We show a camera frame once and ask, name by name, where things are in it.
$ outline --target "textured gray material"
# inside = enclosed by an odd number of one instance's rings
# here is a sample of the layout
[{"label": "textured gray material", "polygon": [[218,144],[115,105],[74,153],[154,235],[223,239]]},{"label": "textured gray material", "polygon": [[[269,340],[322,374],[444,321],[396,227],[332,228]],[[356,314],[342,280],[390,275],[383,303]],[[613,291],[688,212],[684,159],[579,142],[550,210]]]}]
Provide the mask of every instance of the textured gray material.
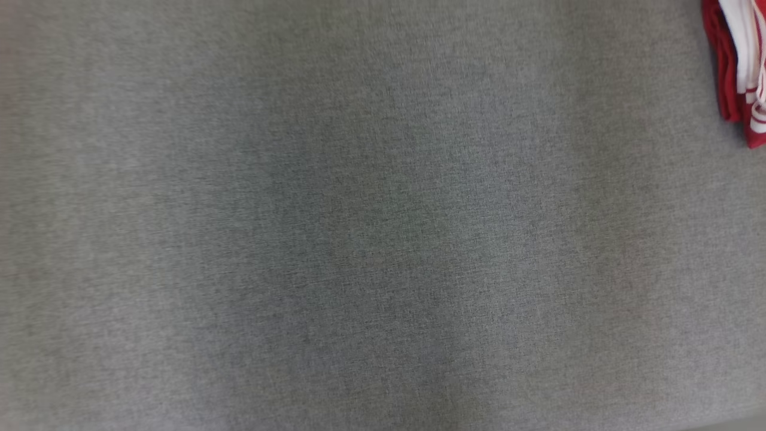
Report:
[{"label": "textured gray material", "polygon": [[698,0],[0,0],[0,429],[685,429],[766,400]]},{"label": "textured gray material", "polygon": [[697,428],[693,431],[763,431],[766,429],[766,416],[732,420],[724,423]]}]

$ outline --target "red fabric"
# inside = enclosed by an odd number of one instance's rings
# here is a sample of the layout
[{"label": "red fabric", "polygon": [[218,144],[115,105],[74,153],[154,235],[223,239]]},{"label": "red fabric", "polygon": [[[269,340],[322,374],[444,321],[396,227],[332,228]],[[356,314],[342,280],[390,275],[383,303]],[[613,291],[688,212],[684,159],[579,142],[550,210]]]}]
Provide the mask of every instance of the red fabric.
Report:
[{"label": "red fabric", "polygon": [[737,96],[737,51],[718,0],[702,0],[702,20],[717,57],[721,117],[731,122],[742,121],[743,105]]},{"label": "red fabric", "polygon": [[[755,0],[753,6],[762,14],[764,11],[766,11],[766,0]],[[761,28],[758,17],[755,19],[755,29],[758,32],[758,61],[761,61],[763,58],[763,50],[766,49],[763,43],[764,39],[762,32],[766,29]],[[747,115],[748,122],[745,123],[746,125],[749,125],[751,122],[766,124],[766,107],[763,107],[760,104],[756,104],[755,108],[753,108],[752,105],[748,105],[747,108],[749,115]],[[757,133],[752,128],[750,128],[750,126],[745,128],[745,138],[747,139],[748,147],[750,148],[758,148],[759,146],[766,143],[766,133]]]}]

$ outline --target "gray fabric surface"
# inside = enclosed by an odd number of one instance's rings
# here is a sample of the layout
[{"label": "gray fabric surface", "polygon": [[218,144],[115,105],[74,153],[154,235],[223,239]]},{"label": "gray fabric surface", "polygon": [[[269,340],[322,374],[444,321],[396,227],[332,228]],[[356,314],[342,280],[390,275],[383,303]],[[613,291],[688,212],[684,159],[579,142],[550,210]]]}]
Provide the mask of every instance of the gray fabric surface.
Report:
[{"label": "gray fabric surface", "polygon": [[0,429],[685,429],[766,401],[698,0],[0,0]]},{"label": "gray fabric surface", "polygon": [[704,428],[696,428],[694,431],[763,431],[764,429],[766,429],[766,416],[754,416],[716,423]]}]

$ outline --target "folded cloth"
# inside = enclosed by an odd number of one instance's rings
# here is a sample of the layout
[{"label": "folded cloth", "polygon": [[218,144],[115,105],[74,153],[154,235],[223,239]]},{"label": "folded cloth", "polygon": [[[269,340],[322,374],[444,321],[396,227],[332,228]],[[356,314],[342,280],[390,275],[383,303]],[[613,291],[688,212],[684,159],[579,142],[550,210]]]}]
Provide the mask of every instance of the folded cloth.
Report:
[{"label": "folded cloth", "polygon": [[742,121],[742,97],[737,96],[737,51],[719,0],[702,0],[702,20],[718,63],[721,117],[731,122]]},{"label": "folded cloth", "polygon": [[[719,0],[737,55],[737,93],[755,92],[758,84],[758,35],[751,0]],[[754,100],[752,94],[749,103]]]},{"label": "folded cloth", "polygon": [[758,43],[758,72],[755,97],[750,106],[750,127],[745,128],[745,137],[750,148],[756,148],[766,143],[766,0],[752,0],[753,16],[755,17],[755,35]]}]

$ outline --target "red and white striped cloth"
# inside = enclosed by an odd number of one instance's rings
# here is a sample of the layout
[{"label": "red and white striped cloth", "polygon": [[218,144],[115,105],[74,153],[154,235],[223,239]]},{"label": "red and white striped cloth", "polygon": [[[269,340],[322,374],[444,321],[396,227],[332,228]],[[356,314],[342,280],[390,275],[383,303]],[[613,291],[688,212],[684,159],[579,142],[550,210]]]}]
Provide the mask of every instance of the red and white striped cloth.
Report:
[{"label": "red and white striped cloth", "polygon": [[[750,148],[766,143],[764,12],[766,0],[702,0],[705,32],[715,49],[719,64],[721,115],[728,121],[743,122]],[[736,61],[731,52],[732,43]],[[736,72],[732,73],[734,64]]]}]

